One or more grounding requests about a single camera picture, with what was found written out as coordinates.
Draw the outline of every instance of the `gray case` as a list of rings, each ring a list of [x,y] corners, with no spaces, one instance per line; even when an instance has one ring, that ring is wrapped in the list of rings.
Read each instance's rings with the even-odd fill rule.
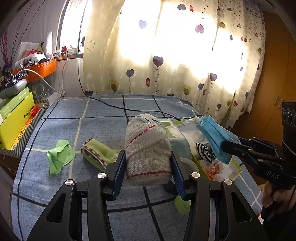
[[[12,97],[14,95],[17,95],[24,88],[26,88],[26,85],[27,85],[27,81],[25,79],[22,79],[22,80],[18,81],[16,84],[14,84],[12,87],[2,90],[0,92],[0,98],[2,100],[4,100],[4,99],[7,99],[7,98]]]

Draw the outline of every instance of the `green microfiber cloth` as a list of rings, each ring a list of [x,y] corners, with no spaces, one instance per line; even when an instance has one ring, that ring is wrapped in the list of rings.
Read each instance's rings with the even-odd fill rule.
[[[49,150],[46,154],[50,174],[59,174],[62,167],[67,165],[75,157],[75,152],[69,146],[68,140],[58,141],[56,147]]]
[[[174,201],[175,208],[180,214],[188,214],[190,211],[191,201],[183,201],[180,196],[177,196]]]
[[[83,143],[81,153],[92,165],[104,171],[108,164],[116,162],[120,150],[112,150],[103,143],[91,138]]]

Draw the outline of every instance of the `window sill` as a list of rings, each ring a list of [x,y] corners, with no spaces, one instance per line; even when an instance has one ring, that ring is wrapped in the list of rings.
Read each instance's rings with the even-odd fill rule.
[[[74,58],[83,58],[83,53],[80,53],[80,54],[68,54],[68,59],[74,59]],[[57,61],[62,61],[62,60],[66,60],[66,56],[63,56],[59,59],[57,59]]]

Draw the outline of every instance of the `white towel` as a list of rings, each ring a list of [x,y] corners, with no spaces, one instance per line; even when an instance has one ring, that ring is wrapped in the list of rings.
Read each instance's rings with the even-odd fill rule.
[[[155,185],[171,179],[170,142],[156,117],[148,114],[134,117],[126,128],[125,143],[130,184]]]

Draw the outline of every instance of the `human hand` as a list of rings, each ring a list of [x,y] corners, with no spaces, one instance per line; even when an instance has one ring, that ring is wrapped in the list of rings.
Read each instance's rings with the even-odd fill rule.
[[[283,202],[278,208],[277,214],[291,210],[296,203],[295,186],[291,190],[279,189],[274,192],[273,184],[267,182],[264,186],[262,204],[265,208],[268,208],[274,201]]]

